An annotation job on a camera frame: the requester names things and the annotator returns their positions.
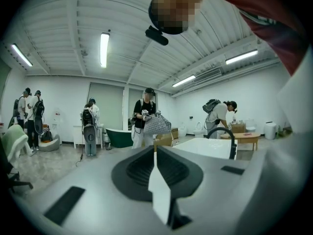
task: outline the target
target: fluorescent light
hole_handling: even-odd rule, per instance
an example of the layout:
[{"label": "fluorescent light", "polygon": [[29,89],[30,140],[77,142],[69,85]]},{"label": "fluorescent light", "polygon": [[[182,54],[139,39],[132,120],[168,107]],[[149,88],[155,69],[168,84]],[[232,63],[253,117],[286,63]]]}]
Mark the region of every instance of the fluorescent light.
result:
[{"label": "fluorescent light", "polygon": [[28,66],[33,66],[33,64],[24,56],[24,54],[20,51],[16,44],[12,45],[13,50],[28,64]]},{"label": "fluorescent light", "polygon": [[110,35],[102,33],[100,37],[100,65],[102,68],[107,67],[107,52]]},{"label": "fluorescent light", "polygon": [[196,77],[195,77],[194,75],[192,75],[192,76],[190,76],[190,77],[188,77],[188,78],[186,78],[186,79],[184,79],[184,80],[182,80],[182,81],[180,81],[180,82],[174,84],[173,87],[177,87],[177,86],[179,86],[179,85],[181,85],[181,84],[183,84],[183,83],[186,83],[186,82],[188,82],[188,81],[190,81],[190,80],[192,80],[192,79],[195,79],[195,78],[196,78]]},{"label": "fluorescent light", "polygon": [[244,53],[244,54],[241,54],[241,55],[239,55],[239,56],[236,56],[236,57],[232,57],[232,58],[230,58],[230,59],[227,59],[227,60],[226,60],[226,64],[229,65],[229,64],[231,64],[231,63],[237,62],[237,61],[239,61],[239,60],[241,60],[241,59],[244,59],[244,58],[247,58],[247,57],[250,57],[250,56],[254,56],[254,55],[256,55],[256,54],[258,54],[258,50],[257,50],[257,49],[252,50],[252,51],[249,51],[249,52]]}]

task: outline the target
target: gray floor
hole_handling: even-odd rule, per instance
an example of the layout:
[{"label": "gray floor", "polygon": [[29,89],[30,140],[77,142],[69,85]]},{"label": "gray floor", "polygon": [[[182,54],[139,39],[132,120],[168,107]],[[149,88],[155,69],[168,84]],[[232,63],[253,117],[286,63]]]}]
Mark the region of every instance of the gray floor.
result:
[{"label": "gray floor", "polygon": [[[186,136],[173,141],[173,146],[186,142],[194,138],[193,136]],[[274,141],[268,141],[264,138],[259,139],[258,150],[267,149],[269,145]],[[29,187],[15,187],[16,194],[28,199],[29,196],[34,196],[53,184],[57,180],[68,175],[71,171],[75,170],[77,166],[81,166],[84,163],[105,156],[106,154],[115,152],[127,152],[130,147],[127,148],[114,148],[110,151],[106,149],[97,149],[97,155],[95,157],[87,157],[84,154],[83,160],[76,163],[80,159],[82,153],[82,146],[77,146],[74,149],[73,145],[63,144],[60,149],[53,152],[41,152],[38,151],[32,157],[27,155],[20,156],[18,171],[21,175],[21,181],[31,182],[34,188],[32,190]],[[252,144],[239,144],[237,149],[237,160],[249,161],[253,155]]]}]

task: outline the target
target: ceiling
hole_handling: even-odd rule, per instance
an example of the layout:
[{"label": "ceiling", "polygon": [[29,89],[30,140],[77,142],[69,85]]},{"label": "ceiling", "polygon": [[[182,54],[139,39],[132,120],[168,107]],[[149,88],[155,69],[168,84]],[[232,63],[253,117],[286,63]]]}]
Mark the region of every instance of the ceiling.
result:
[{"label": "ceiling", "polygon": [[[149,86],[175,94],[197,84],[172,85],[194,74],[219,69],[220,76],[277,60],[256,38],[239,11],[223,0],[204,0],[192,27],[166,37],[162,46],[145,36],[150,0],[26,0],[1,40],[4,61],[26,75],[97,77]],[[100,67],[100,34],[109,33],[107,68]],[[33,64],[12,51],[16,43]],[[251,58],[225,60],[258,49]]]}]

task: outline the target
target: white t-shirt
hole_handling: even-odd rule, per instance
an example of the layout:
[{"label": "white t-shirt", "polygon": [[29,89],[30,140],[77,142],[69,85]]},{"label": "white t-shirt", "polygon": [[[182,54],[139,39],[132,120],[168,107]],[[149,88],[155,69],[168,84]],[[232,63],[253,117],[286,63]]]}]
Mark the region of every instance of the white t-shirt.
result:
[{"label": "white t-shirt", "polygon": [[22,111],[22,108],[25,108],[25,98],[21,97],[18,104],[18,112],[20,113],[20,119],[24,120],[24,111]]},{"label": "white t-shirt", "polygon": [[215,120],[226,120],[227,105],[220,103],[213,108],[213,111],[210,113],[210,117],[207,120],[210,123],[213,123]]},{"label": "white t-shirt", "polygon": [[38,102],[38,97],[37,96],[33,96],[30,100],[29,106],[31,107],[29,110],[29,120],[34,120],[34,106],[35,104]]}]

